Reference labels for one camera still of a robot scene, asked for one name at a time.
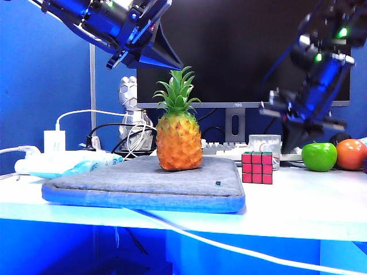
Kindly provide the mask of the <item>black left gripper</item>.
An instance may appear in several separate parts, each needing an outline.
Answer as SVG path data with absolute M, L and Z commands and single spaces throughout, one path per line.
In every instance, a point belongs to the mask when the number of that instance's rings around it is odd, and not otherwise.
M 106 67 L 181 70 L 183 63 L 166 39 L 160 19 L 172 1 L 133 1 L 117 36 L 120 42 Z

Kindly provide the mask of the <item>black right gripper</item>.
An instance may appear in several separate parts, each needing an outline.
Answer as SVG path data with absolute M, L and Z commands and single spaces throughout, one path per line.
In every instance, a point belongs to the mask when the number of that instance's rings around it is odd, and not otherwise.
M 298 91 L 271 91 L 269 102 L 260 103 L 262 115 L 282 122 L 282 154 L 316 141 L 323 128 L 343 131 L 346 123 L 332 118 L 330 107 L 336 98 L 354 58 L 346 54 L 317 54 Z

